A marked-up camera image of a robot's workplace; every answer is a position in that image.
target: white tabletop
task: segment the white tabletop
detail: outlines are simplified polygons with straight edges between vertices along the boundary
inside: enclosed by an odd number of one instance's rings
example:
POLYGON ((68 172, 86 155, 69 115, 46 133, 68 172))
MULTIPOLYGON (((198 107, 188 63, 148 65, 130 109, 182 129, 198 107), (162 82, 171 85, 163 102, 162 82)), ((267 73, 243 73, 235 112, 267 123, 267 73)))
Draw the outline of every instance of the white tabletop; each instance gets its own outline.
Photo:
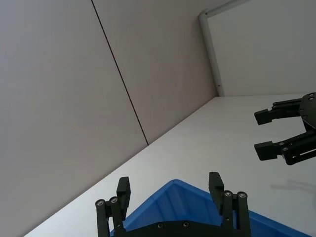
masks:
POLYGON ((288 166, 282 158, 259 161, 253 148, 305 132, 300 118, 258 126, 253 115, 301 96, 214 98, 26 236, 97 237, 94 203, 115 196, 122 176, 131 183, 129 214, 172 179, 208 191, 210 171, 225 189, 247 192, 250 210, 316 236, 316 158, 288 166))

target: bolt head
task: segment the bolt head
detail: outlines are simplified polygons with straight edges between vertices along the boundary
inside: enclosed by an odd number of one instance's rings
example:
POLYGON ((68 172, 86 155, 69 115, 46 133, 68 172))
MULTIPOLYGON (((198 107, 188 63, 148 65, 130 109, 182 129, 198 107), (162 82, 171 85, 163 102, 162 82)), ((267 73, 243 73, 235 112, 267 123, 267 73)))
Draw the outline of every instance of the bolt head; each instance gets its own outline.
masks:
POLYGON ((111 203, 116 203, 118 201, 118 198, 117 197, 114 197, 111 199, 111 203))
POLYGON ((245 198, 245 197, 246 197, 246 194, 240 193, 240 194, 238 194, 238 196, 241 197, 241 198, 245 198))
POLYGON ((104 201, 99 201, 99 202, 97 203, 98 206, 102 206, 103 204, 104 204, 104 201))

